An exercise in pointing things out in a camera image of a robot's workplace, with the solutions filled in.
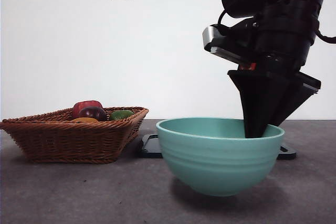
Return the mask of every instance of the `green fruit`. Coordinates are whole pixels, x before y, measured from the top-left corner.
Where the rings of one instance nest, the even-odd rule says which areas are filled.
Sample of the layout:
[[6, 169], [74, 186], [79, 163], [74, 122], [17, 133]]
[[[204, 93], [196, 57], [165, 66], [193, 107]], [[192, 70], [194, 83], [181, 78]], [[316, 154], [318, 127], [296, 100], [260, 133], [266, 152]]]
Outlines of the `green fruit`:
[[116, 110], [113, 111], [109, 116], [109, 121], [121, 120], [128, 118], [129, 116], [133, 115], [134, 113], [130, 110]]

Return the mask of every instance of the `white wall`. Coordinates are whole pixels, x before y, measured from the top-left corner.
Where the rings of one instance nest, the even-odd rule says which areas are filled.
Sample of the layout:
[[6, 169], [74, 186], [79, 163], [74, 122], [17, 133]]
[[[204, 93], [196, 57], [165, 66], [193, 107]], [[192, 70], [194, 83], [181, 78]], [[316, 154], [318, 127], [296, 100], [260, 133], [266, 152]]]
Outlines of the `white wall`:
[[[320, 15], [333, 36], [335, 5], [324, 0]], [[242, 118], [227, 76], [236, 65], [203, 50], [221, 0], [1, 0], [1, 10], [2, 119], [91, 99], [147, 107], [147, 118]], [[334, 52], [316, 40], [302, 71], [323, 87], [292, 119], [336, 119]]]

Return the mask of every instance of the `ceramic bowl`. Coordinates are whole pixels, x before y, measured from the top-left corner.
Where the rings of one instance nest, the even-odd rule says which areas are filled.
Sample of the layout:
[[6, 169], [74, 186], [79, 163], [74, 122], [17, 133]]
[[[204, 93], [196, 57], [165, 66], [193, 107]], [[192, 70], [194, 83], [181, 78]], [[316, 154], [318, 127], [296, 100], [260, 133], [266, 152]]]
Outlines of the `ceramic bowl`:
[[260, 138], [245, 138], [244, 121], [180, 118], [156, 124], [162, 156], [172, 173], [195, 191], [230, 196], [272, 170], [284, 130], [268, 125]]

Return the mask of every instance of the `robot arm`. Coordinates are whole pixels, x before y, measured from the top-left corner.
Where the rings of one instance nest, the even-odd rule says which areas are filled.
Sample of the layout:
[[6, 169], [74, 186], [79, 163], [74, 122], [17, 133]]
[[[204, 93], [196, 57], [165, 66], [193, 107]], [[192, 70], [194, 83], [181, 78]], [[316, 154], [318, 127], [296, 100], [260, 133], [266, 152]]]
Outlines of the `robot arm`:
[[[267, 124], [280, 125], [321, 82], [302, 72], [310, 46], [321, 35], [323, 0], [222, 0], [225, 11], [203, 31], [204, 49], [237, 63], [228, 75], [240, 91], [246, 137], [260, 137]], [[223, 15], [249, 17], [233, 27]]]

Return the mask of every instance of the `black cone-shaped end effector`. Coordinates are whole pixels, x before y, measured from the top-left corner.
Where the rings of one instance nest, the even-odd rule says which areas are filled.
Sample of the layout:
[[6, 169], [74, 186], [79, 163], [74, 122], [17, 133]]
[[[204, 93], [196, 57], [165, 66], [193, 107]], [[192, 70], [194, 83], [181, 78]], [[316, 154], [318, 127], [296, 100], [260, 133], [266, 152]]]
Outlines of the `black cone-shaped end effector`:
[[272, 73], [231, 70], [228, 75], [240, 92], [245, 137], [261, 137], [274, 115], [289, 81]]
[[301, 72], [291, 78], [250, 70], [228, 75], [240, 92], [246, 137], [261, 137], [267, 124], [279, 126], [321, 88], [319, 80]]

